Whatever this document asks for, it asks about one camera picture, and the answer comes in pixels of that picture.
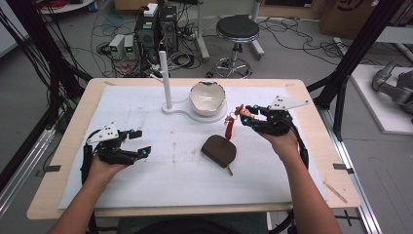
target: human arm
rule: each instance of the human arm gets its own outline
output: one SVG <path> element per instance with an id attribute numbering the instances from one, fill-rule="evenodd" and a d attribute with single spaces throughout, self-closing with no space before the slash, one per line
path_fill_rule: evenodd
<path id="1" fill-rule="evenodd" d="M 261 136 L 270 141 L 285 166 L 298 233 L 342 233 L 301 160 L 294 133 Z"/>
<path id="2" fill-rule="evenodd" d="M 109 165 L 94 156 L 85 184 L 49 233 L 85 233 L 97 199 L 113 176 L 126 167 L 118 164 Z"/>

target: gray floor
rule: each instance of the gray floor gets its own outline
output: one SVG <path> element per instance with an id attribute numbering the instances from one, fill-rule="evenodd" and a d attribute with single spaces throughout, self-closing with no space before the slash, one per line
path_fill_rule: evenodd
<path id="1" fill-rule="evenodd" d="M 217 19 L 205 19 L 205 28 L 211 30 L 205 35 L 213 35 L 213 24 Z M 100 58 L 93 58 L 85 50 L 93 50 L 101 42 L 110 41 L 110 37 L 98 37 L 92 34 L 102 32 L 102 24 L 113 23 L 121 25 L 119 33 L 133 28 L 133 16 L 117 15 L 110 8 L 100 10 L 98 13 L 89 13 L 80 10 L 73 13 L 59 15 L 62 31 L 73 49 L 76 59 L 85 67 L 93 77 L 102 77 L 103 62 Z M 332 37 L 319 34 L 319 26 L 314 21 L 299 21 L 299 31 L 313 37 L 312 45 L 318 46 L 321 42 L 332 42 Z M 278 40 L 285 46 L 302 48 L 305 38 L 292 31 L 277 32 Z M 335 63 L 330 64 L 315 58 L 300 50 L 290 50 L 282 47 L 275 37 L 266 31 L 261 31 L 259 37 L 266 55 L 257 60 L 256 55 L 249 46 L 244 47 L 242 58 L 250 62 L 253 67 L 254 78 L 282 78 L 300 79 L 306 85 L 313 84 L 319 79 L 330 74 L 340 60 L 328 57 L 322 50 L 313 50 L 312 54 Z M 230 54 L 232 44 L 219 38 L 206 37 L 211 58 L 202 63 L 197 69 L 179 69 L 170 73 L 171 77 L 205 77 L 218 58 Z M 390 59 L 397 58 L 403 66 L 412 63 L 404 58 L 391 45 L 376 44 L 366 56 L 367 59 L 386 64 Z M 107 58 L 106 70 L 110 70 Z M 1 101 L 1 149 L 3 152 L 0 169 L 3 170 L 7 162 L 15 154 L 28 133 L 40 119 L 47 108 L 46 88 L 37 78 L 31 64 L 19 49 L 15 49 L 0 59 L 0 101 Z M 36 176 L 41 170 L 46 156 L 53 151 L 53 147 L 61 136 L 45 153 L 44 158 L 36 166 L 32 176 L 16 197 L 13 204 L 0 219 L 2 233 L 44 233 L 53 220 L 28 220 L 26 211 L 41 182 L 41 177 Z M 355 86 L 349 82 L 346 96 L 345 112 L 343 119 L 343 138 L 351 155 L 355 169 L 367 195 L 367 198 L 377 216 L 383 233 L 413 233 L 413 136 L 398 136 L 382 134 L 373 120 L 371 114 L 362 101 Z M 344 215 L 343 210 L 334 211 L 336 215 Z M 358 216 L 356 210 L 347 211 L 351 216 Z M 275 227 L 283 219 L 284 214 L 272 214 L 272 223 Z M 339 219 L 345 233 L 365 233 L 359 220 L 352 220 L 351 225 Z M 101 220 L 102 223 L 116 223 L 116 219 Z"/>

